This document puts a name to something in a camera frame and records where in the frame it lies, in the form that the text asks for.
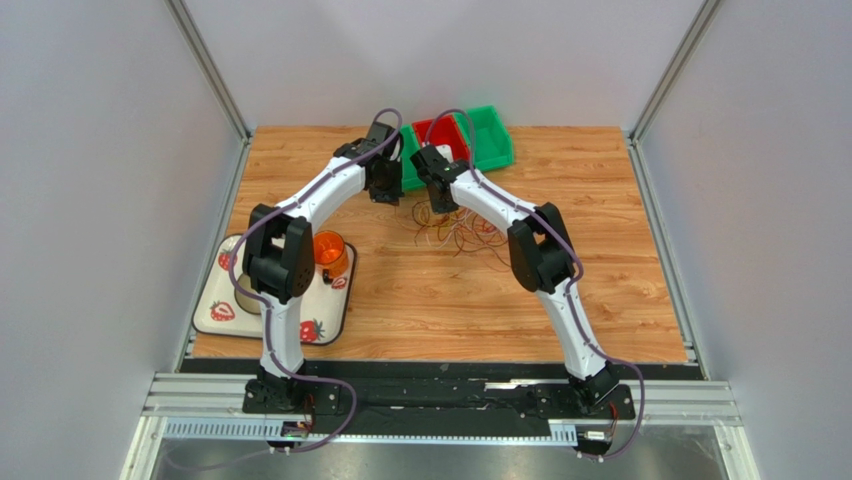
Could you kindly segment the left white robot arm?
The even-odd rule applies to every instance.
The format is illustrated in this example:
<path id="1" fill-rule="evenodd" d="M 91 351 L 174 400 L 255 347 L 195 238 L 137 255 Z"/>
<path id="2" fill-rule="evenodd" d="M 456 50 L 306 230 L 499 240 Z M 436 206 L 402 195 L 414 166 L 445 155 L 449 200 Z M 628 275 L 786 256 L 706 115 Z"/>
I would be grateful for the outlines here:
<path id="1" fill-rule="evenodd" d="M 375 203 L 398 205 L 403 146 L 398 128 L 375 121 L 289 200 L 252 211 L 241 239 L 242 271 L 260 304 L 264 345 L 257 377 L 246 387 L 250 399 L 274 400 L 287 410 L 300 405 L 309 381 L 302 372 L 301 303 L 316 272 L 314 231 L 362 191 Z"/>

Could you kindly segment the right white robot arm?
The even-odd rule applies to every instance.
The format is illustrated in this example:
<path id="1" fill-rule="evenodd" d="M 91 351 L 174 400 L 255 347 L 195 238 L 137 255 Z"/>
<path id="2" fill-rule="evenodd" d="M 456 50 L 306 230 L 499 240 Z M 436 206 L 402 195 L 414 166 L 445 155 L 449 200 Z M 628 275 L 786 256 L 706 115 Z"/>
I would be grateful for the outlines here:
<path id="1" fill-rule="evenodd" d="M 448 161 L 433 145 L 416 151 L 411 162 L 434 212 L 465 208 L 505 234 L 512 273 L 545 308 L 580 401 L 600 404 L 619 380 L 582 305 L 577 287 L 582 268 L 559 209 L 510 194 L 469 162 Z"/>

